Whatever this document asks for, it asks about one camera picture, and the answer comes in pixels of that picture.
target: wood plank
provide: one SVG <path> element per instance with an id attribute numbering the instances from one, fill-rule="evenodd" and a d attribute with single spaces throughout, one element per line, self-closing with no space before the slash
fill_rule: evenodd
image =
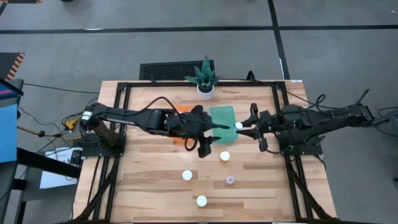
<path id="1" fill-rule="evenodd" d="M 113 106 L 115 81 L 103 82 L 99 102 Z M 288 91 L 306 98 L 303 83 L 286 81 Z M 174 105 L 232 106 L 237 121 L 249 117 L 251 103 L 259 110 L 275 113 L 272 91 L 269 87 L 218 86 L 214 98 L 202 101 L 195 87 L 137 87 L 132 88 L 129 109 L 140 110 L 158 96 L 167 97 Z M 302 100 L 289 96 L 290 104 L 306 106 Z M 169 108 L 158 101 L 153 108 Z M 269 149 L 279 146 L 272 134 L 266 134 Z M 212 153 L 200 159 L 196 151 L 187 152 L 183 145 L 170 138 L 153 136 L 136 127 L 127 129 L 127 144 L 120 160 L 118 181 L 113 202 L 112 222 L 259 222 L 294 221 L 289 184 L 284 158 L 261 153 L 258 143 L 239 136 L 229 144 L 213 144 Z M 231 159 L 220 162 L 220 153 L 229 151 Z M 323 167 L 313 156 L 303 156 L 303 167 L 308 189 L 330 215 L 335 208 Z M 75 198 L 75 216 L 87 202 L 96 158 L 83 163 Z M 184 170 L 193 171 L 193 179 L 184 181 Z M 233 185 L 225 178 L 235 177 Z M 99 171 L 93 192 L 96 192 Z M 199 208 L 196 198 L 205 195 L 208 205 Z M 101 206 L 104 213 L 106 197 Z M 301 211 L 305 216 L 303 200 Z"/>

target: concrete floor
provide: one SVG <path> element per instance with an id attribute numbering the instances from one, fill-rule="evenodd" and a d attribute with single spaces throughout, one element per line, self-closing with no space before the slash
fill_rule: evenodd
<path id="1" fill-rule="evenodd" d="M 275 8 L 280 26 L 398 24 L 394 0 L 278 0 Z M 0 30 L 271 25 L 266 0 L 44 0 L 9 4 L 0 17 Z M 301 30 L 281 35 L 291 79 L 304 81 L 310 100 L 324 93 L 326 105 L 343 106 L 370 88 L 363 103 L 374 114 L 398 104 L 398 30 Z M 0 43 L 0 52 L 26 53 L 17 78 L 74 90 L 99 91 L 103 80 L 137 80 L 140 63 L 201 60 L 206 54 L 224 78 L 244 78 L 248 70 L 258 79 L 282 78 L 273 31 L 16 34 L 0 35 Z M 43 123 L 59 123 L 95 97 L 31 86 L 24 91 L 21 106 Z M 27 116 L 19 124 L 44 129 Z M 388 126 L 381 128 L 393 132 Z M 19 133 L 18 145 L 36 151 L 46 141 Z M 326 172 L 341 219 L 396 223 L 398 190 L 392 178 L 398 177 L 397 143 L 397 138 L 372 128 L 326 135 Z M 56 144 L 64 146 L 61 141 Z M 29 202 L 24 223 L 67 220 L 73 196 L 69 192 Z M 10 209 L 6 223 L 13 215 Z"/>

